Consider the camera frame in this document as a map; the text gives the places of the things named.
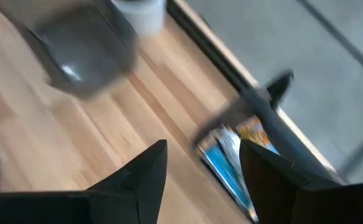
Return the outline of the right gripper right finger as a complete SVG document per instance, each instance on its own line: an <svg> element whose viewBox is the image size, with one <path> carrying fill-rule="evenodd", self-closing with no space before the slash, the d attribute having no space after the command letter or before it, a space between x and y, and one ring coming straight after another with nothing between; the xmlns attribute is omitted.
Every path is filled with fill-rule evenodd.
<svg viewBox="0 0 363 224"><path fill-rule="evenodd" d="M341 185L248 139L240 163L259 224L363 224L363 184Z"/></svg>

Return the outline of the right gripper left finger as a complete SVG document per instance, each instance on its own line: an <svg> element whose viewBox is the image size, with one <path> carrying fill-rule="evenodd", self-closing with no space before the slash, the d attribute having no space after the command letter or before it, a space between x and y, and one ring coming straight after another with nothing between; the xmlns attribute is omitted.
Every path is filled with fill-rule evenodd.
<svg viewBox="0 0 363 224"><path fill-rule="evenodd" d="M0 193L0 224L157 224L166 173L161 139L86 190Z"/></svg>

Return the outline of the blue white granola bar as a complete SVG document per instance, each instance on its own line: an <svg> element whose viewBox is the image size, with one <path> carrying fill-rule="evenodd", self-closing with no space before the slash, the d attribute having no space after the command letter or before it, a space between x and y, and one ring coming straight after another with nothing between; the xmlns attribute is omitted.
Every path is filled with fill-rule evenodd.
<svg viewBox="0 0 363 224"><path fill-rule="evenodd" d="M196 147L201 162L206 166L216 181L226 191L243 215L251 223L258 223L258 217L249 195L241 186L234 171L220 146L214 143L203 143Z"/></svg>

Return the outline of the orange green granola bar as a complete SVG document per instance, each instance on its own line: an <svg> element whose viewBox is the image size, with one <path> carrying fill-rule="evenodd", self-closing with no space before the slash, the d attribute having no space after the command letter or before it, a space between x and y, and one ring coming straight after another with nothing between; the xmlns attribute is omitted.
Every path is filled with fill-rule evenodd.
<svg viewBox="0 0 363 224"><path fill-rule="evenodd" d="M240 123L236 127L236 130L242 139L249 139L279 155L278 151L269 140L261 121L256 116L252 116L246 121Z"/></svg>

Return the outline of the white silver granola bar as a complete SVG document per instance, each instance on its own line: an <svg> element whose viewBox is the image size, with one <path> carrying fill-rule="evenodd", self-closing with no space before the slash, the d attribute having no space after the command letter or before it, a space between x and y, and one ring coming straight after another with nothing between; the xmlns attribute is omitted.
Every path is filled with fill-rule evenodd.
<svg viewBox="0 0 363 224"><path fill-rule="evenodd" d="M226 159L230 162L242 189L247 191L247 186L243 178L242 167L239 158L241 139L233 131L226 127L216 129L216 140L224 152Z"/></svg>

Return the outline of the grey translucent plastic bin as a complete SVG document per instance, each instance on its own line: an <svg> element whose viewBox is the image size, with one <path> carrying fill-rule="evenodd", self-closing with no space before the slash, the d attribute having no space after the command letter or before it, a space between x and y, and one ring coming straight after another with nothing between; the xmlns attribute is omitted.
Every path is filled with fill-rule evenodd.
<svg viewBox="0 0 363 224"><path fill-rule="evenodd" d="M321 163L297 134L280 118L277 109L271 108L270 95L266 88L242 91L238 98L222 108L197 132L192 141L192 150L197 154L196 147L200 144L217 143L216 129L223 126L241 138L236 127L252 116L256 116L261 121L269 140L279 155L285 156L325 179L340 181L336 172Z"/></svg>
<svg viewBox="0 0 363 224"><path fill-rule="evenodd" d="M125 78L137 34L111 0L0 0L51 87L88 99Z"/></svg>

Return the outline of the black table clamp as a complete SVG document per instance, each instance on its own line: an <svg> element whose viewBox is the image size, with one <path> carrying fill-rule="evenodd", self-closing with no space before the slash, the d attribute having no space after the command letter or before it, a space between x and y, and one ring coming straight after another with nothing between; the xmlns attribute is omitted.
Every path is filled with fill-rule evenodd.
<svg viewBox="0 0 363 224"><path fill-rule="evenodd" d="M294 77L291 69L283 70L266 86L266 90L270 95L270 106L273 110L277 109L283 100L284 95L293 83Z"/></svg>

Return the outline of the white plant pot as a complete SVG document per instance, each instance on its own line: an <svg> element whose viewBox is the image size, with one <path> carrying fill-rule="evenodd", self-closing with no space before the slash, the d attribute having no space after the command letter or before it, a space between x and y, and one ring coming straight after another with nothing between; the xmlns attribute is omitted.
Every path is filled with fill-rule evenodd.
<svg viewBox="0 0 363 224"><path fill-rule="evenodd" d="M153 36L164 27L166 0L111 0L138 35Z"/></svg>

